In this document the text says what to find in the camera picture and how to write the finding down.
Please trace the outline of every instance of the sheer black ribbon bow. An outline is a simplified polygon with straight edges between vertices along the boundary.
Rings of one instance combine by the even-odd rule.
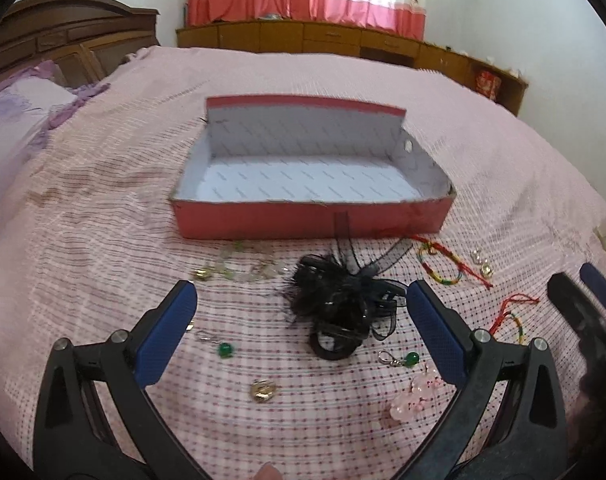
[[[337,232],[347,233],[347,218],[337,219]],[[360,267],[349,238],[337,239],[339,259],[333,254],[307,254],[297,264],[287,290],[291,309],[297,317],[313,321],[309,342],[321,359],[335,361],[350,356],[371,333],[383,341],[397,327],[398,299],[407,288],[395,280],[375,276],[396,264],[412,242],[402,238],[380,258]],[[389,319],[386,334],[372,324]],[[333,340],[328,349],[320,336]]]

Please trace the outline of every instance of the wooden headboard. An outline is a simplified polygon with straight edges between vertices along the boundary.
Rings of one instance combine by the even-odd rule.
[[[21,0],[0,22],[0,80],[51,59],[64,86],[100,81],[127,54],[158,44],[157,14],[115,0]]]

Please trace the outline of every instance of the wooden shelf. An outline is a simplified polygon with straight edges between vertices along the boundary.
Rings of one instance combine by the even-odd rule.
[[[487,70],[501,78],[496,103],[519,114],[527,82],[479,59],[435,44],[369,28],[294,20],[210,23],[176,31],[179,47],[228,48],[248,52],[325,53],[434,70],[475,90]]]

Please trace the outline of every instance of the pink blanket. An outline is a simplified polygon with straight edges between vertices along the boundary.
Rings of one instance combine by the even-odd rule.
[[[519,119],[438,73],[328,55],[152,47],[107,81],[108,91],[51,133],[8,197],[13,218],[0,244],[0,428],[26,460],[53,341],[68,336],[86,344],[132,327],[176,280],[219,254],[218,242],[179,237],[167,198],[203,129],[205,98],[220,94],[320,94],[406,108],[405,128],[458,190],[437,239],[466,260],[482,247],[496,269],[495,287],[471,279],[438,285],[416,251],[385,276],[427,279],[473,328],[489,328],[515,292],[542,298],[513,311],[527,342],[549,342],[566,412],[573,412],[585,364],[546,298],[546,282],[559,271],[578,280],[585,261],[606,276],[606,256],[592,234],[606,203]],[[355,245],[369,261],[391,243]],[[269,245],[291,267],[331,241]],[[433,259],[435,270],[452,273],[451,263]],[[289,479],[391,477],[429,433],[452,387],[430,399],[416,423],[390,424],[388,404],[416,372],[380,365],[378,351],[429,359],[407,313],[399,311],[386,341],[371,338],[348,360],[324,362],[308,348],[309,328],[291,324],[282,286],[282,278],[198,283],[196,326],[234,344],[237,355],[221,360],[187,333],[150,396],[215,479],[246,478],[268,461]],[[496,336],[515,342],[516,330],[506,322]],[[276,380],[279,391],[269,404],[255,404],[249,386],[263,378]],[[480,448],[497,408],[495,397],[468,453]],[[107,410],[114,418],[113,406]]]

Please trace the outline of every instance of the red package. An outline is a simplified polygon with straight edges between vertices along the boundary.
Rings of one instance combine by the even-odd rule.
[[[477,75],[477,92],[490,101],[496,101],[496,95],[501,88],[501,78],[488,70],[481,70]]]

